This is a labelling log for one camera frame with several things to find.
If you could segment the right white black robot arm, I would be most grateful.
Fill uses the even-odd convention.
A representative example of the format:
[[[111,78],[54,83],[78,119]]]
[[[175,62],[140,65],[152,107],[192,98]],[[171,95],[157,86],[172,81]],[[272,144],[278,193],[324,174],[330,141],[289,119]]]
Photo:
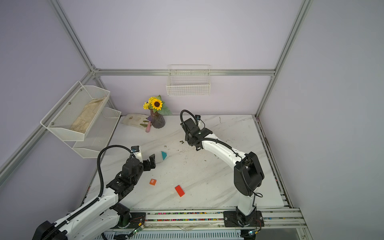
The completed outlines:
[[[232,168],[234,173],[234,186],[241,197],[235,211],[226,211],[225,218],[235,217],[233,224],[239,227],[248,227],[252,224],[262,226],[258,216],[256,198],[263,198],[257,192],[265,178],[258,156],[249,152],[241,152],[229,144],[221,141],[211,130],[200,127],[197,119],[181,120],[181,127],[185,132],[185,141],[199,150],[211,152]]]

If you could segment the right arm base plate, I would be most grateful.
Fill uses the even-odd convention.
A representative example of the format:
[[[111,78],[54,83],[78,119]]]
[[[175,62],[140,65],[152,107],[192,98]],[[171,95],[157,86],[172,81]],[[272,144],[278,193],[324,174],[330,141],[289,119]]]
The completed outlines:
[[[239,228],[250,228],[250,227],[264,227],[264,218],[261,211],[253,210],[248,216],[245,216],[240,211],[225,211],[224,224],[225,227],[239,227]]]

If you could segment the red wood block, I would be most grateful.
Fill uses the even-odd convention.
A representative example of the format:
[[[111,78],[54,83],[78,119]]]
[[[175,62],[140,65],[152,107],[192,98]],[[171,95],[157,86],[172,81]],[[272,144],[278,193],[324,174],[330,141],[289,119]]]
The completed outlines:
[[[181,187],[180,185],[176,186],[176,187],[175,187],[175,190],[176,190],[176,192],[178,193],[178,195],[179,195],[180,197],[182,197],[182,196],[185,195],[185,192],[184,192],[184,190],[182,189],[182,187]]]

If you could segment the orange letter cube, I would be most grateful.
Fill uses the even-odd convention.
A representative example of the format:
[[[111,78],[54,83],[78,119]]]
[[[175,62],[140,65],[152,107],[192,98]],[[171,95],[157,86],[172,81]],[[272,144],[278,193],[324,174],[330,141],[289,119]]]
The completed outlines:
[[[150,180],[150,185],[155,186],[156,183],[157,183],[157,180],[155,180],[155,179]]]

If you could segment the teal triangular wood block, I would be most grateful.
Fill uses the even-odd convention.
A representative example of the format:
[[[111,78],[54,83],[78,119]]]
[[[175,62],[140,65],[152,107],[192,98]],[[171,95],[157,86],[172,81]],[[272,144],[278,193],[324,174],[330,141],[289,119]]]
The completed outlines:
[[[166,157],[167,157],[167,153],[165,153],[165,152],[161,151],[161,154],[162,154],[162,158],[163,158],[163,160],[165,160],[165,159],[166,159]]]

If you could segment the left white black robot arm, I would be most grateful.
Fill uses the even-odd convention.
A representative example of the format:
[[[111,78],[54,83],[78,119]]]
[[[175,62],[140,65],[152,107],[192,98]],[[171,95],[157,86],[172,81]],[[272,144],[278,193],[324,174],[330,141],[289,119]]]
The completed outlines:
[[[120,203],[133,191],[145,171],[156,168],[155,155],[148,160],[128,159],[122,172],[99,194],[69,215],[54,223],[40,224],[34,240],[92,240],[116,226],[121,217],[130,217],[129,208]]]

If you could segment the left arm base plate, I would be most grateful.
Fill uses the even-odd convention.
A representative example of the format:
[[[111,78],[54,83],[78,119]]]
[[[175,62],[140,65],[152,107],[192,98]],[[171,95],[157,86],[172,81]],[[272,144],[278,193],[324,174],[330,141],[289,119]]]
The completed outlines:
[[[145,212],[133,212],[120,217],[118,228],[120,229],[136,229],[140,225],[144,225],[146,220]]]

